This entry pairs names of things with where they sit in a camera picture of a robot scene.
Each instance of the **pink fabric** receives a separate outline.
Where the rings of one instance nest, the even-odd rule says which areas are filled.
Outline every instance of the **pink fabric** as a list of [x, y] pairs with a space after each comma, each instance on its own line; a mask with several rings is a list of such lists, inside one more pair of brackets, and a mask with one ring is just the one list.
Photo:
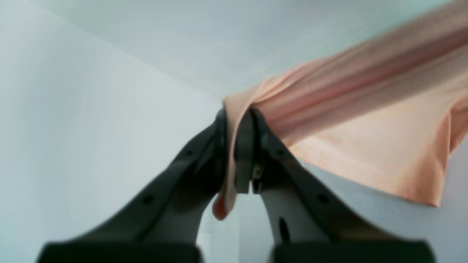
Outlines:
[[230, 156], [213, 211], [235, 201], [233, 138], [260, 109], [297, 157], [363, 185], [440, 205], [447, 158], [468, 132], [468, 0], [225, 98]]

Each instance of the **white ceiling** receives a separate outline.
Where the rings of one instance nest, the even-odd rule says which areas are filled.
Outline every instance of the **white ceiling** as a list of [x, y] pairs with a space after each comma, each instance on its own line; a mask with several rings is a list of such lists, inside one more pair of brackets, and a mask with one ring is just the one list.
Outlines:
[[31, 0], [217, 99], [446, 0]]

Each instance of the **white wall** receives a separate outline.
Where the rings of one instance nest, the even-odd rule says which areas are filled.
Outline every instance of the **white wall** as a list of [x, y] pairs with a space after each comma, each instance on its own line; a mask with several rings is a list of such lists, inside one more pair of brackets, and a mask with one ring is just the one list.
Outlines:
[[0, 2], [0, 262], [107, 219], [220, 108], [49, 11]]

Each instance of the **screw hole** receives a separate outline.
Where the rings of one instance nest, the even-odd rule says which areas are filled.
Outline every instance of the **screw hole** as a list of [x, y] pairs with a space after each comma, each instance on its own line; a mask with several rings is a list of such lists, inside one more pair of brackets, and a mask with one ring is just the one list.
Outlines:
[[318, 195], [318, 196], [317, 196], [317, 199], [318, 199], [320, 202], [322, 202], [323, 204], [327, 204], [328, 201], [329, 201], [329, 200], [328, 200], [328, 197], [327, 197], [326, 195], [322, 195], [322, 194]]
[[283, 240], [283, 243], [289, 243], [291, 241], [288, 226], [286, 225], [286, 221], [282, 217], [279, 218], [279, 233], [281, 235], [281, 240]]
[[147, 205], [147, 204], [151, 203], [153, 201], [153, 199], [154, 199], [153, 196], [147, 196], [147, 197], [145, 197], [145, 199], [143, 199], [143, 203], [145, 205]]

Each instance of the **peach cloth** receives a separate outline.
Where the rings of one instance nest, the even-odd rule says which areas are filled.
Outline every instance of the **peach cloth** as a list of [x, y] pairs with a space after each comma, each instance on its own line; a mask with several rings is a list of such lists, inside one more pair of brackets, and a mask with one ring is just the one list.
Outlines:
[[213, 211], [235, 202], [233, 138], [259, 109], [295, 156], [363, 185], [439, 206], [468, 132], [468, 0], [224, 99], [230, 155]]

